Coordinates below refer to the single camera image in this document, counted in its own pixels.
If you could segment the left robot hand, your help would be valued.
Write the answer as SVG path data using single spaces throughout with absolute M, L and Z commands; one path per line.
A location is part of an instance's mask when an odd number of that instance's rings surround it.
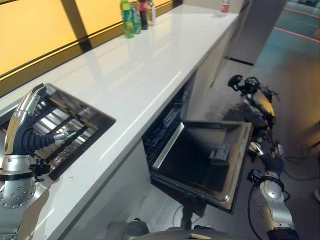
M 3 171 L 27 171 L 31 166 L 31 154 L 76 133 L 74 130 L 66 130 L 49 135 L 36 134 L 32 119 L 36 106 L 46 90 L 47 87 L 42 83 L 35 86 L 15 108 L 4 140 L 4 157 L 1 166 Z

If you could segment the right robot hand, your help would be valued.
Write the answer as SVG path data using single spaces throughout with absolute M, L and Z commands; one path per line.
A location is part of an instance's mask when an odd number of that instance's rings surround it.
M 265 173 L 274 173 L 277 178 L 280 178 L 282 171 L 284 170 L 284 149 L 279 141 L 275 142 L 275 154 L 274 156 L 269 153 L 264 153 L 261 147 L 255 142 L 250 142 L 249 149 L 253 150 L 258 155 L 259 159 L 264 165 Z

